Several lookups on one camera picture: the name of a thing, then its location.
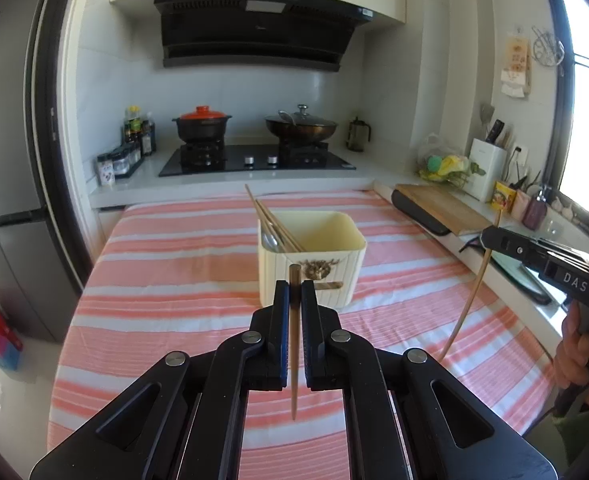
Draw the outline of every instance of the human hand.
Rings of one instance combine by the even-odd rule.
[[[585,367],[589,359],[589,334],[577,332],[580,323],[578,305],[573,303],[561,325],[563,340],[554,357],[554,374],[559,388],[567,388],[570,383],[584,386],[589,381],[589,371]],[[589,405],[589,391],[585,403]]]

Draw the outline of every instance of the french press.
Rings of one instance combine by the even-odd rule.
[[[365,147],[365,142],[370,142],[372,139],[372,127],[370,124],[362,121],[357,116],[354,121],[350,121],[350,126],[347,130],[347,142],[345,145],[351,152],[362,152]]]

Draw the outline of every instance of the knife block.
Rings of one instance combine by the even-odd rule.
[[[485,174],[471,174],[463,190],[480,202],[489,202],[497,180],[501,180],[506,150],[483,140],[474,139],[469,150],[469,161],[476,162]]]
[[[352,301],[367,248],[353,219],[336,211],[276,211],[272,213],[306,249],[303,253],[275,253],[261,240],[258,223],[258,273],[261,305],[274,300],[276,280],[289,279],[289,267],[300,264],[303,280],[343,282],[335,290],[318,290],[317,301],[340,310]]]

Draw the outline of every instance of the striped tablecloth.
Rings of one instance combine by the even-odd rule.
[[[338,210],[368,241],[341,325],[393,352],[436,354],[474,275],[374,192],[281,194],[275,209]],[[258,298],[257,218],[246,197],[130,207],[116,225],[79,302],[52,393],[52,449],[167,352],[214,350],[245,330]],[[515,430],[551,389],[542,347],[483,285],[445,366]],[[340,392],[252,392],[240,478],[349,478]]]

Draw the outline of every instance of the cutting board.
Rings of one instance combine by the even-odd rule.
[[[480,233],[492,225],[443,187],[415,184],[397,184],[395,187],[457,236]]]

